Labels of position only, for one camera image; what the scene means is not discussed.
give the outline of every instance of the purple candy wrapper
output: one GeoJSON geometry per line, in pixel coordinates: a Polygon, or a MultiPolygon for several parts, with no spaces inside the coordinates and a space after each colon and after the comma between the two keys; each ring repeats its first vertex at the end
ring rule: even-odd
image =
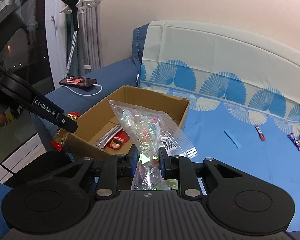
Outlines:
{"type": "Polygon", "coordinates": [[[293,133],[287,135],[288,138],[293,142],[293,144],[297,147],[298,151],[300,151],[300,142],[296,139],[293,133]]]}

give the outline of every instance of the curtain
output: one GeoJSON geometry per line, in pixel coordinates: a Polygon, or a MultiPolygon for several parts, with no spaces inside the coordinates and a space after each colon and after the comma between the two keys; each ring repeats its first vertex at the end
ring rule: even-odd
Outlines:
{"type": "MultiPolygon", "coordinates": [[[[82,76],[102,67],[100,49],[99,8],[89,8],[79,11],[79,31],[77,45],[71,63],[70,75],[82,76]]],[[[66,16],[67,55],[70,53],[73,36],[72,14],[66,16]]]]}

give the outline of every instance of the red candy bag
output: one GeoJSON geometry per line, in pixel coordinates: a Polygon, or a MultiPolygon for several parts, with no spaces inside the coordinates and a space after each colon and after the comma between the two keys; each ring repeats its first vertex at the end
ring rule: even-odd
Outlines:
{"type": "Polygon", "coordinates": [[[121,130],[107,143],[107,146],[111,149],[119,150],[128,140],[128,134],[124,130],[121,130]]]}
{"type": "MultiPolygon", "coordinates": [[[[79,118],[79,113],[70,112],[67,114],[72,120],[77,120],[79,118]]],[[[70,132],[58,127],[57,133],[51,141],[51,145],[58,151],[61,152],[65,142],[67,141],[70,132]]]]}

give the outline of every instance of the plastic bag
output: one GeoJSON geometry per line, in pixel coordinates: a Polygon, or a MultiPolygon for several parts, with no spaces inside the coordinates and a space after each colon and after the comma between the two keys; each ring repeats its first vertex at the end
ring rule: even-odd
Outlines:
{"type": "Polygon", "coordinates": [[[161,176],[158,151],[164,146],[168,155],[180,155],[197,160],[191,141],[165,112],[114,100],[109,104],[133,143],[140,151],[140,159],[131,189],[177,189],[178,181],[161,176]]]}

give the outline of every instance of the beige wall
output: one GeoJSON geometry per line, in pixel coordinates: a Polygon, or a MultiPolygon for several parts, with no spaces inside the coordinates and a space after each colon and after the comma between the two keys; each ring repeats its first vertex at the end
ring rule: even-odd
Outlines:
{"type": "Polygon", "coordinates": [[[100,5],[104,65],[131,56],[133,29],[154,20],[226,25],[300,50],[300,0],[106,0],[100,5]]]}

